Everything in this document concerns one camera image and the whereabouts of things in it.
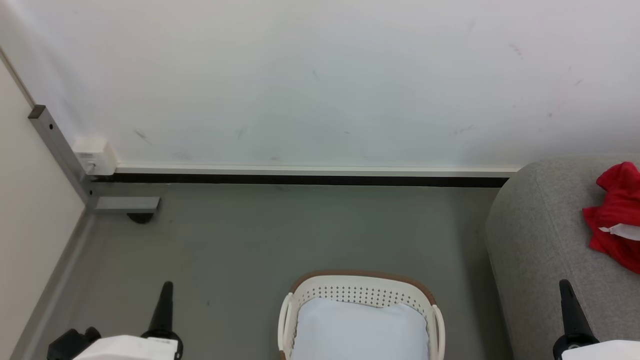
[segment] metal bracket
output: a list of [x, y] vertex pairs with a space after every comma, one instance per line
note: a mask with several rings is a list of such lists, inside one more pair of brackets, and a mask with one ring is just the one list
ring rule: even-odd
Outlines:
[[100, 196], [46, 106], [35, 105], [29, 114], [29, 121], [89, 211], [145, 214], [157, 212], [160, 197]]

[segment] white wall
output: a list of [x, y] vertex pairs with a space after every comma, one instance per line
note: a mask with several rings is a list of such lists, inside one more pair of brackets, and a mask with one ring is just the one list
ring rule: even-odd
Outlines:
[[84, 209], [0, 62], [0, 359], [8, 359]]
[[2, 1], [36, 102], [124, 167], [640, 151], [637, 0]]

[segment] brown basket rim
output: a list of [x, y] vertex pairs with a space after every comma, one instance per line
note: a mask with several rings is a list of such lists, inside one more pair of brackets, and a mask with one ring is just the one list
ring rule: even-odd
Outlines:
[[308, 272], [305, 275], [302, 275], [296, 282], [291, 286], [291, 293], [295, 293], [298, 289], [298, 286], [305, 282], [306, 280], [311, 279], [312, 277], [317, 276], [366, 276], [366, 277], [378, 277], [380, 279], [386, 280], [395, 280], [400, 282], [405, 282], [409, 285], [413, 285], [418, 290], [420, 290], [424, 296], [427, 297], [431, 305], [436, 305], [436, 299], [433, 297], [433, 294], [429, 291], [429, 289], [424, 286], [420, 281], [412, 279], [408, 276], [396, 275], [396, 274], [388, 274], [385, 272], [373, 272], [373, 271], [364, 271], [364, 270], [316, 270], [312, 272]]

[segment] basket handle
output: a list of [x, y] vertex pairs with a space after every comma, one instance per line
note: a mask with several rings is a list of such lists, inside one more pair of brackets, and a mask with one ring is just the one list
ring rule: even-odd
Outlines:
[[442, 313], [437, 305], [433, 305], [433, 311], [436, 314], [436, 325], [438, 326], [438, 360], [444, 360], [444, 319], [442, 318]]
[[282, 302], [282, 307], [280, 307], [280, 317], [278, 318], [278, 350], [280, 351], [284, 350], [284, 327], [292, 296], [292, 293], [288, 293]]

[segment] red garment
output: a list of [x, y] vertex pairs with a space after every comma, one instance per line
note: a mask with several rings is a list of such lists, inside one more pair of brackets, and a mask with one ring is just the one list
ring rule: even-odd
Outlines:
[[605, 171], [596, 181], [607, 191], [602, 206], [582, 209], [593, 232], [589, 247], [608, 254], [625, 268], [640, 274], [640, 241], [600, 230], [618, 224], [640, 226], [640, 172], [628, 161]]

